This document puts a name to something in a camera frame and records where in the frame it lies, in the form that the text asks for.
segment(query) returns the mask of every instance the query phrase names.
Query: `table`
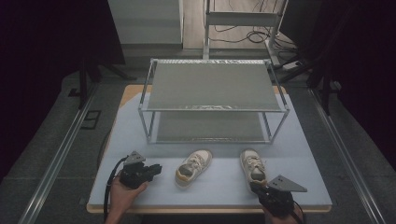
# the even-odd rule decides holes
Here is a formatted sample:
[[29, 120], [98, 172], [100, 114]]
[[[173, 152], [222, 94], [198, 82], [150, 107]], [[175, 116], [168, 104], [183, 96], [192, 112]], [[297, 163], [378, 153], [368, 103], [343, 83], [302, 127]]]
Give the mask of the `table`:
[[[332, 201], [324, 185], [290, 98], [290, 114], [272, 145], [263, 144], [148, 144], [137, 108], [143, 86], [126, 87], [113, 130], [106, 146], [87, 210], [103, 212], [106, 181], [121, 158], [136, 150], [145, 164], [159, 163], [162, 173], [154, 176], [129, 212], [136, 214], [226, 214], [262, 213], [257, 196], [248, 191], [239, 161], [240, 152], [251, 147], [262, 157], [268, 180], [278, 175], [306, 187], [293, 192], [305, 212], [328, 212]], [[188, 189], [175, 184], [176, 168], [196, 149], [208, 148], [213, 160]]]

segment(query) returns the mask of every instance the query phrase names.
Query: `shoe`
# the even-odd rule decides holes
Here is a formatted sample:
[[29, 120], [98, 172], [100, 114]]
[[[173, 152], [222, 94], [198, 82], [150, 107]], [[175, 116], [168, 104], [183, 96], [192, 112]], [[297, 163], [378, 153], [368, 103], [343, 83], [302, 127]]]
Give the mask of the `shoe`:
[[206, 149], [194, 151], [176, 169], [175, 181], [181, 188], [187, 188], [212, 161], [212, 153]]
[[259, 153], [254, 149], [248, 148], [241, 153], [241, 164], [247, 179], [247, 188], [250, 189], [250, 183], [255, 182], [262, 186], [267, 185], [264, 165]]

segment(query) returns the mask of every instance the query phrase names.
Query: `wooden floor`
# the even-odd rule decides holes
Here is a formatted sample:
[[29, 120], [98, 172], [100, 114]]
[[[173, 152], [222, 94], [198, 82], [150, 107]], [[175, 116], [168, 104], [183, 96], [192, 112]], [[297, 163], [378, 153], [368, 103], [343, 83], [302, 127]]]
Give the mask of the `wooden floor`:
[[[282, 1], [277, 0], [212, 0], [211, 11], [241, 11], [241, 12], [259, 12], [262, 5], [263, 12], [277, 12]], [[184, 49], [202, 49], [204, 47], [205, 36], [205, 0], [184, 0], [184, 29], [183, 29], [183, 48]], [[231, 30], [220, 32], [231, 28], [229, 26], [210, 26], [209, 38], [210, 48], [212, 49], [265, 49], [265, 44], [253, 43], [248, 39], [238, 43], [226, 41], [238, 41], [247, 37], [247, 34], [253, 30], [253, 27], [235, 27]], [[263, 27], [254, 27], [256, 31], [267, 33]], [[253, 40], [261, 40], [260, 37], [253, 36]]]

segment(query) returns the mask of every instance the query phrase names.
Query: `shoelace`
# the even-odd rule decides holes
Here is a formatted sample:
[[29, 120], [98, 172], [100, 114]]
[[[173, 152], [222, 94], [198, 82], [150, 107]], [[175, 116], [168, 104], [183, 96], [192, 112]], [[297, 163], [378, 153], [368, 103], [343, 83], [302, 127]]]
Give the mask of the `shoelace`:
[[258, 157], [247, 158], [247, 164], [250, 170], [253, 170], [253, 168], [258, 168], [259, 170], [264, 172], [264, 165]]
[[199, 157], [198, 155], [194, 155], [191, 158], [189, 158], [189, 162], [187, 164], [190, 164], [192, 168], [197, 169], [198, 171], [202, 171], [204, 159]]

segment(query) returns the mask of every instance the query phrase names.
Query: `white wall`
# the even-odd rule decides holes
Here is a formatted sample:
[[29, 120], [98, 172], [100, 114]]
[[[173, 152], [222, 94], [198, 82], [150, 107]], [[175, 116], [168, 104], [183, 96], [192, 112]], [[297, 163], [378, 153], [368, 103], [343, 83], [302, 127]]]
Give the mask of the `white wall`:
[[121, 44], [181, 44], [181, 0], [108, 0]]

